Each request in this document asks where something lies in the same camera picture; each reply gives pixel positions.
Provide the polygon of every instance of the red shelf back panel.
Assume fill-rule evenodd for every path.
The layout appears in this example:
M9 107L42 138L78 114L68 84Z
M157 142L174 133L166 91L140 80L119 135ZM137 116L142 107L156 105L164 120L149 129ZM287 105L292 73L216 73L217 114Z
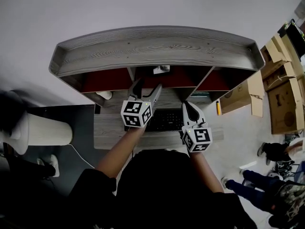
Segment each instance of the red shelf back panel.
M153 74L153 67L137 67L135 78L143 78L145 83L143 88L154 88L162 83L163 88L175 87L196 87L197 85L190 77L190 68L192 66L171 66L168 73Z
M212 71L201 85L196 89L197 91L230 91L221 70Z
M132 85L127 68L85 73L82 93L126 90Z

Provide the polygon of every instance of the wooden desk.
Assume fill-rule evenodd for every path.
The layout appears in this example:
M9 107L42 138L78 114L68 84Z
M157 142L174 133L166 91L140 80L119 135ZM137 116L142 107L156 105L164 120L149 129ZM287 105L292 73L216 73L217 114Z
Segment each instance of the wooden desk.
M143 90L142 94L148 94L152 89ZM94 148L111 149L125 134L121 117L121 107L127 98L127 90L114 92L111 100L106 101L100 114L94 115ZM163 89L154 108L180 108L181 101L173 89ZM213 141L224 139L224 131L221 126L212 128ZM172 132L145 132L137 145L139 149L162 149L184 147L178 131Z
M171 70L151 75L150 66L157 65ZM127 90L138 78L147 88L159 82L174 88L180 100L205 91L213 102L263 66L255 41L245 37L195 27L140 26L59 43L50 72L96 104L109 106L96 92Z

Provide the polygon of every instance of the cardboard flap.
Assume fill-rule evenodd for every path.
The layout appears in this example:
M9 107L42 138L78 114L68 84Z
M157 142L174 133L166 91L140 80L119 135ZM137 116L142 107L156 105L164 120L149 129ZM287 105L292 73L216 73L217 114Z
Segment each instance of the cardboard flap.
M304 122L304 111L302 102L297 102L295 105L295 118L296 118L296 126L298 130L302 130L305 127Z
M281 60L286 60L286 58L284 57L284 55L279 52L274 44L274 42L272 40L270 40L269 42L267 42L267 44L265 45L266 49L268 50L268 53L272 59L273 62L278 62Z
M297 103L297 102L302 103L301 92L300 92L299 84L297 83L297 79L293 78L293 79L290 79L289 81L291 84L292 92L294 94L295 103Z
M284 63L284 68L287 76L292 76L293 78L295 77L295 72L290 62Z
M282 38L279 36L279 34L275 34L274 37L272 38L273 43L275 44L276 48L278 49L279 52L281 52L284 57L286 58L287 61L291 61L290 54L285 47Z
M285 45L285 47L287 48L290 58L291 58L291 65L292 68L295 72L295 75L297 78L300 78L304 75L304 70L303 70L303 66L300 62L299 56L295 50L295 47L293 46L293 44L291 43L288 35L285 35L284 37L282 37L282 41L283 44Z
M297 81L299 84L303 105L305 106L305 77Z
M263 96L265 95L265 91L261 72L256 72L247 81L249 94L263 98Z
M263 117L263 100L252 95L250 97L252 115Z

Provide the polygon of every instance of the black sleeve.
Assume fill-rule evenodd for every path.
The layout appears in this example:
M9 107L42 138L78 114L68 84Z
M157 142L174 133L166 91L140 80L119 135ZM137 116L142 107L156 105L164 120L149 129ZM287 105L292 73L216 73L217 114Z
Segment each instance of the black sleeve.
M72 189L68 203L69 214L78 228L111 228L115 217L116 179L94 169L86 169Z
M214 193L213 199L222 215L221 220L226 223L225 228L257 229L235 193Z

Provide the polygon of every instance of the white cable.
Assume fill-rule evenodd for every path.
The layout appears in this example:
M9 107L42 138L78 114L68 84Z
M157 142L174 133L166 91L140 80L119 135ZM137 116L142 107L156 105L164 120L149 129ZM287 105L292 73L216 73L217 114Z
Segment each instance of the white cable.
M83 158L82 158L82 156L79 154L79 152L77 152L77 150L75 149L75 147L72 145L72 144L67 144L67 145L71 145L73 148L74 148L74 150L75 150L75 152L78 154L78 156L83 160L83 161L85 161L88 165L90 165L86 160L84 160Z
M278 79L276 79L274 82L272 82L272 83L268 86L268 88L270 88L270 87L273 85L273 83L277 82L278 80L281 81L281 80L282 80L283 78L285 78L285 77L295 78L295 76L290 76L290 75L285 75L285 76L283 76L283 77L277 76Z

